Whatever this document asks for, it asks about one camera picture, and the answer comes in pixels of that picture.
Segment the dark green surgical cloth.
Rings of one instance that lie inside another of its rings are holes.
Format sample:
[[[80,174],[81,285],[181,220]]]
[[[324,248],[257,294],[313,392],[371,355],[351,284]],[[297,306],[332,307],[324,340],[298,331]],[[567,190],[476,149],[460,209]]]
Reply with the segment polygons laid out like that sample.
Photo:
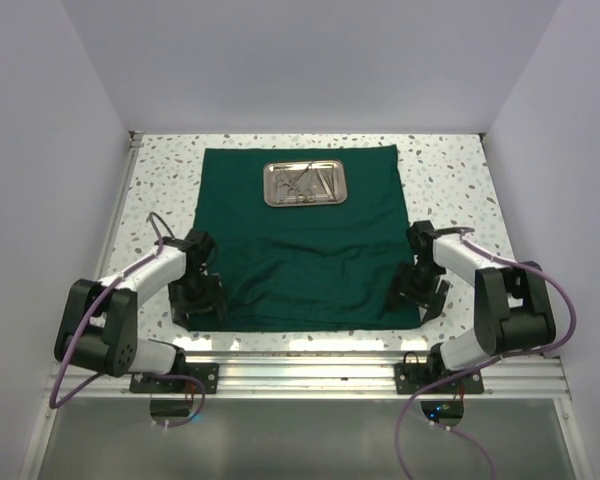
[[[264,199],[271,163],[335,159],[348,196],[339,205],[276,208]],[[194,227],[217,249],[211,271],[224,317],[193,315],[192,331],[402,330],[420,324],[410,302],[388,309],[400,263],[413,259],[396,146],[349,149],[209,149]]]

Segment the stainless steel instrument tray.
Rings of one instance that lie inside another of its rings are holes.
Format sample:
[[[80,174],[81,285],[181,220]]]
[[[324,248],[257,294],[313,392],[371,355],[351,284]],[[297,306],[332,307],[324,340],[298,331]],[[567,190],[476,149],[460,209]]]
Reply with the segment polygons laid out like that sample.
[[[315,194],[315,201],[310,203],[297,203],[293,196],[287,196],[283,203],[276,202],[276,175],[281,170],[287,170],[291,177],[295,177],[311,162],[312,167],[300,179],[300,186],[311,188]],[[335,199],[330,200],[326,195],[321,182],[317,176],[317,171],[323,170],[323,173],[332,185]],[[263,169],[263,199],[265,203],[274,208],[290,207],[314,207],[324,205],[339,205],[348,198],[348,185],[344,165],[336,159],[317,159],[317,160],[299,160],[269,163]]]

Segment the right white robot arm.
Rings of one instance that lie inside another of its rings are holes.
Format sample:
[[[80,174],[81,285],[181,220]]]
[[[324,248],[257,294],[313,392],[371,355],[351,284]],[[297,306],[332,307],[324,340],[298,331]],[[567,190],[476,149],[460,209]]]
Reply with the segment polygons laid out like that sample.
[[[445,274],[452,272],[473,288],[473,326],[434,345],[427,355],[425,379],[441,393],[460,382],[463,370],[503,354],[549,345],[556,337],[539,266],[481,253],[466,238],[472,231],[436,229],[429,221],[413,223],[406,236],[415,261],[398,264],[386,297],[390,311],[408,302],[423,309],[425,324],[443,311],[451,287]]]

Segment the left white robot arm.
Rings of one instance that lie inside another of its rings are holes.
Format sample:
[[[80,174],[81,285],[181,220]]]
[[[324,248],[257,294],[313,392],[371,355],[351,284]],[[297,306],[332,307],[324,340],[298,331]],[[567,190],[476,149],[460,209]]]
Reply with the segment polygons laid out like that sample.
[[[139,310],[165,290],[175,325],[188,329],[197,316],[221,323],[227,302],[220,275],[208,271],[214,250],[208,233],[191,230],[183,239],[159,239],[148,255],[118,274],[76,281],[56,337],[55,359],[64,367],[112,377],[148,373],[165,392],[181,390],[188,379],[181,349],[141,338]]]

